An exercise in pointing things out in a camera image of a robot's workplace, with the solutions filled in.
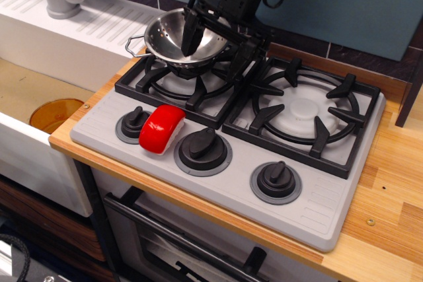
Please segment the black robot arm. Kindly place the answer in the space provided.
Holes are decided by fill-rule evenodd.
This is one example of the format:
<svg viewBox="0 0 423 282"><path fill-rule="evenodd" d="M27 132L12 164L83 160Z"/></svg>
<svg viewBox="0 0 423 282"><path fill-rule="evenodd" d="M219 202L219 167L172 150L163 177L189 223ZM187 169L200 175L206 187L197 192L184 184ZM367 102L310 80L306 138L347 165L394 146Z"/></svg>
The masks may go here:
<svg viewBox="0 0 423 282"><path fill-rule="evenodd" d="M183 55L198 49L205 29L215 32L238 47L226 76L227 82L233 81L253 60L266 56L272 41L274 31L256 17L259 5L275 9L283 1L271 5L267 0L189 0L183 11Z"/></svg>

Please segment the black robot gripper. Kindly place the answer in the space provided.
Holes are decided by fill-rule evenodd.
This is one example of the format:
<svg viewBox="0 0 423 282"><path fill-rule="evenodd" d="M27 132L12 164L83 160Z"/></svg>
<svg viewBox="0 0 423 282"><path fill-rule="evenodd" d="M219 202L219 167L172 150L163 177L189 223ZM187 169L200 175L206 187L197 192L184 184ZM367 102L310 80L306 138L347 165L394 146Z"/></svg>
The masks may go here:
<svg viewBox="0 0 423 282"><path fill-rule="evenodd" d="M266 54L264 42L259 38L247 38L220 21L253 27L255 14L263 0L189 0L184 8L184 30L181 50L184 56L192 55L198 49L205 27L224 36L239 46L229 68L229 80L242 74L252 61L262 59Z"/></svg>

